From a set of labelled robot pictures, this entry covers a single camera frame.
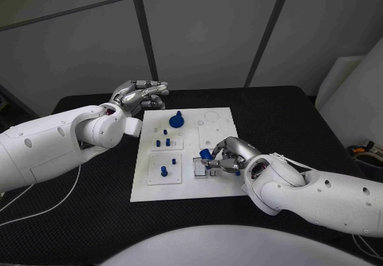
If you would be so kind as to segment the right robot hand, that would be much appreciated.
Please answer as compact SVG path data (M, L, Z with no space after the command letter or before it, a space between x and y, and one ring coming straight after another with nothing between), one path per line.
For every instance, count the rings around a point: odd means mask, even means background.
M212 151L212 159L202 159L202 165L219 168L228 173L236 173L246 168L251 160L259 155L261 151L246 141L229 136L217 143Z

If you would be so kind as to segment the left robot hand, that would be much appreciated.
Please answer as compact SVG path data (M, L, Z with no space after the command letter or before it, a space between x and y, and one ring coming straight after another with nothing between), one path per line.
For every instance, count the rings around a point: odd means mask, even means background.
M169 95L169 83L151 80L128 80L112 92L109 103L124 111L125 117L134 117L141 109L166 109L160 96Z

